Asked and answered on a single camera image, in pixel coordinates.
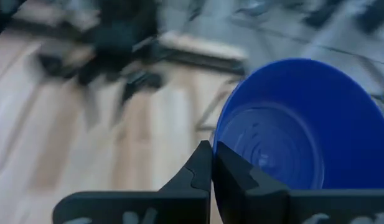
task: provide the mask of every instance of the blue plastic bowl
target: blue plastic bowl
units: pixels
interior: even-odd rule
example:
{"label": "blue plastic bowl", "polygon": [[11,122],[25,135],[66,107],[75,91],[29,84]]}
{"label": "blue plastic bowl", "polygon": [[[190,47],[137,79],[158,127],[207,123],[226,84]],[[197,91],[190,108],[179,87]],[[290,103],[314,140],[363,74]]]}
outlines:
{"label": "blue plastic bowl", "polygon": [[214,137],[291,189],[384,188],[384,117],[346,74],[271,63],[233,91]]}

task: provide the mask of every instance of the light wood surface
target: light wood surface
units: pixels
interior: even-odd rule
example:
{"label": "light wood surface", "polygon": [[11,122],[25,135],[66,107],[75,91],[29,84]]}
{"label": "light wood surface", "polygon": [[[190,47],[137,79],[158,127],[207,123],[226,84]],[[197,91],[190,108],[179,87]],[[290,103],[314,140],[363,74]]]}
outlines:
{"label": "light wood surface", "polygon": [[[243,56],[238,49],[176,34],[163,41]],[[209,138],[196,133],[194,124],[228,75],[157,64],[153,69],[166,74],[167,85],[135,95],[113,128],[123,84],[97,89],[99,120],[91,127],[74,83],[39,81],[29,55],[41,43],[9,31],[0,36],[0,224],[51,223],[55,204],[81,190],[157,190]],[[213,223],[218,222],[216,212]]]}

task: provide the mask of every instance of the wooden floor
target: wooden floor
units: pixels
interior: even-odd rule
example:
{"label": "wooden floor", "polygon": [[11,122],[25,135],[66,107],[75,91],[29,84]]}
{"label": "wooden floor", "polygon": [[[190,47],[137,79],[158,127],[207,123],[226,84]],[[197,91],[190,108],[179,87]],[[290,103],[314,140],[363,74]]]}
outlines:
{"label": "wooden floor", "polygon": [[[218,43],[169,35],[170,44],[241,57]],[[50,223],[64,196],[81,190],[157,190],[184,164],[201,139],[195,122],[226,74],[160,63],[167,85],[139,93],[123,121],[111,126],[122,83],[96,91],[95,116],[72,82],[44,83],[29,55],[42,40],[0,36],[0,224]],[[220,108],[209,119],[215,124]],[[213,215],[218,223],[218,214]]]}

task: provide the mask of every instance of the blue bowl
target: blue bowl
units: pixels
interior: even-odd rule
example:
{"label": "blue bowl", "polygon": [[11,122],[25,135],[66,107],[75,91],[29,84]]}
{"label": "blue bowl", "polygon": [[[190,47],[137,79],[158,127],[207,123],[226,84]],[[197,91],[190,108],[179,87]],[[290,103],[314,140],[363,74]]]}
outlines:
{"label": "blue bowl", "polygon": [[271,63],[233,91],[224,142],[291,189],[384,188],[384,117],[341,71],[309,59]]}

